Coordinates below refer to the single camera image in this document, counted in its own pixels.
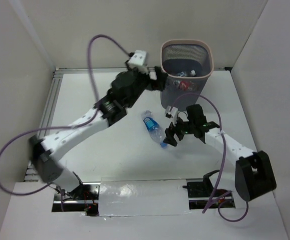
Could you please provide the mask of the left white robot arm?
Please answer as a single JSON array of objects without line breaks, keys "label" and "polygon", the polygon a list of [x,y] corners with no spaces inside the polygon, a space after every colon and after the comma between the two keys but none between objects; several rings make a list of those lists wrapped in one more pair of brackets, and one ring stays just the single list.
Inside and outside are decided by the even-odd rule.
[{"label": "left white robot arm", "polygon": [[120,72],[111,83],[107,94],[81,118],[54,134],[43,138],[32,136],[28,140],[31,162],[40,179],[44,183],[56,185],[71,199],[79,199],[84,191],[81,179],[59,161],[72,148],[125,117],[126,110],[133,107],[145,90],[162,91],[166,85],[167,74],[158,66],[154,70],[156,79],[137,69]]}]

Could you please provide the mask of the red label water bottle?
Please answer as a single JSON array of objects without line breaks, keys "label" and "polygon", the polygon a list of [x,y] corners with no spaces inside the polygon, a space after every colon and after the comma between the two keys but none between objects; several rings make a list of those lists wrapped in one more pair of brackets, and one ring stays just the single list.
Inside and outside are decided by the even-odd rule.
[{"label": "red label water bottle", "polygon": [[175,80],[173,81],[175,89],[180,91],[196,91],[197,85],[192,81]]}]

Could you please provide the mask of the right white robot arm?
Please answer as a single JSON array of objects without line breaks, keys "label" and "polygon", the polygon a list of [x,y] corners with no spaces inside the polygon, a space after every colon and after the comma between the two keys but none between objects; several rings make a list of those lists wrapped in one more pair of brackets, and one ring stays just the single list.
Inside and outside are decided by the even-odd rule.
[{"label": "right white robot arm", "polygon": [[220,130],[213,121],[208,122],[199,104],[186,108],[188,120],[178,116],[176,107],[168,106],[165,116],[171,120],[164,143],[176,146],[185,135],[193,135],[220,153],[235,167],[234,191],[242,200],[250,202],[277,188],[269,155],[263,150],[249,149]]}]

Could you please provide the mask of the blue label water bottle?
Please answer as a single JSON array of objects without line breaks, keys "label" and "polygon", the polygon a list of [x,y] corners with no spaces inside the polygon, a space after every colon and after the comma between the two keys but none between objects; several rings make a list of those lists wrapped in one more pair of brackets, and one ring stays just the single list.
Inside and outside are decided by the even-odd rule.
[{"label": "blue label water bottle", "polygon": [[195,77],[196,76],[196,72],[194,70],[191,70],[188,74],[188,76],[190,77]]}]

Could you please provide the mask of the crushed blue cap bottle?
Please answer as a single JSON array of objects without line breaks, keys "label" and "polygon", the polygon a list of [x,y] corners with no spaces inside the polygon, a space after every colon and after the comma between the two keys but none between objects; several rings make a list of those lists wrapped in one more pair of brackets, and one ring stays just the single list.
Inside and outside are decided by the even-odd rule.
[{"label": "crushed blue cap bottle", "polygon": [[167,144],[163,142],[165,139],[165,131],[161,126],[154,120],[152,112],[149,110],[144,111],[141,114],[141,119],[145,124],[147,132],[149,133],[150,138],[157,143],[161,148],[165,149]]}]

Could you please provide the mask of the wide clear labelled bottle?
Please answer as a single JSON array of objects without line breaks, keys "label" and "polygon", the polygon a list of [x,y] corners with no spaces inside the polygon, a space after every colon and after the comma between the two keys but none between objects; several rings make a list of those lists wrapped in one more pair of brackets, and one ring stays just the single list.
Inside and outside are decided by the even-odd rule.
[{"label": "wide clear labelled bottle", "polygon": [[188,73],[186,71],[182,71],[182,72],[177,73],[176,76],[178,76],[178,77],[187,77]]}]

